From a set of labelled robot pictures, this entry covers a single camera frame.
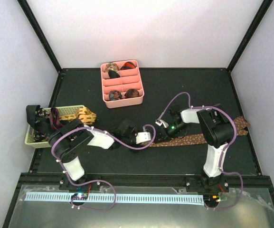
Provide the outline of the brown floral necktie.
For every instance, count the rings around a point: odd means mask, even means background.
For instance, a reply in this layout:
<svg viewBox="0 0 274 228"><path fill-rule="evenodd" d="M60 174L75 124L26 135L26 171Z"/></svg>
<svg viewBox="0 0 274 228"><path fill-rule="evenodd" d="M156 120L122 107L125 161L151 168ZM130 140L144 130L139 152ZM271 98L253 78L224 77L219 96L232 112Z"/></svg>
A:
<svg viewBox="0 0 274 228"><path fill-rule="evenodd" d="M243 117L239 116L234 119L237 128L237 136L245 136L248 134L247 127L250 126L249 122ZM173 147L173 146L189 146L207 144L203 134L186 135L182 139L171 139L168 142L153 143L150 147Z"/></svg>

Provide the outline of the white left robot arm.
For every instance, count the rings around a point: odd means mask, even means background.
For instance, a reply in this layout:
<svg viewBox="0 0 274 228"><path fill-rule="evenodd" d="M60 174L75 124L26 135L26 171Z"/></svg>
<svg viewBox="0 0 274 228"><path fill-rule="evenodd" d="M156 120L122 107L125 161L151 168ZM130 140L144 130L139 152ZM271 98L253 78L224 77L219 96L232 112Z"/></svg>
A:
<svg viewBox="0 0 274 228"><path fill-rule="evenodd" d="M121 145L138 152L153 144L155 128L147 124L142 130L124 120L111 132L103 131L75 119L54 132L48 138L51 153L60 163L63 172L70 178L70 184L77 190L86 186L87 178L80 163L79 155L86 147L115 150Z"/></svg>

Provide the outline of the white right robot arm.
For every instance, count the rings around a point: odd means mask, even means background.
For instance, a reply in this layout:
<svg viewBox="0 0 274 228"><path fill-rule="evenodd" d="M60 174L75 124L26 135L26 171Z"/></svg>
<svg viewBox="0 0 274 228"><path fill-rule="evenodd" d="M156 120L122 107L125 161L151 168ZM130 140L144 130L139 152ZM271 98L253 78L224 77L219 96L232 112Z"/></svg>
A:
<svg viewBox="0 0 274 228"><path fill-rule="evenodd" d="M234 121L224 112L221 104L170 110L170 114L174 120L172 124L168 124L161 117L155 120L169 137L183 130L188 124L200 125L204 140L208 144L203 167L206 176L200 180L200 184L203 190L212 191L218 186L216 177L222 173L227 148L237 136Z"/></svg>

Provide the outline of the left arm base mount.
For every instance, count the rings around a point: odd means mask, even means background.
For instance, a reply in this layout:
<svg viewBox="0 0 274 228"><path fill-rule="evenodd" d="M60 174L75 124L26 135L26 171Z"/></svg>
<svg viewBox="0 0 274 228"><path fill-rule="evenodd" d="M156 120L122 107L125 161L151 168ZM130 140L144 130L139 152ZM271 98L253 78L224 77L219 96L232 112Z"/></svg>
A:
<svg viewBox="0 0 274 228"><path fill-rule="evenodd" d="M75 184L73 185L68 179L62 178L58 189L72 194L69 199L70 204L82 206L90 194L98 192L102 185L100 181L85 184L88 181L86 177L82 177L76 181L73 180L72 182Z"/></svg>

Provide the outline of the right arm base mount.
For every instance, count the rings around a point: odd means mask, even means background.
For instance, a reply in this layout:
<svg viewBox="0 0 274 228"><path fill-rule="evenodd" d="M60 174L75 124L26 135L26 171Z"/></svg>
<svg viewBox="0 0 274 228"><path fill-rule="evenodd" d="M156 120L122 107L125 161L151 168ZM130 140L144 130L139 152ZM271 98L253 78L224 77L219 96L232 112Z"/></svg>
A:
<svg viewBox="0 0 274 228"><path fill-rule="evenodd" d="M187 192L196 192L203 196L205 206L216 209L218 204L228 199L229 187L221 174L209 178L206 174L190 175L186 179Z"/></svg>

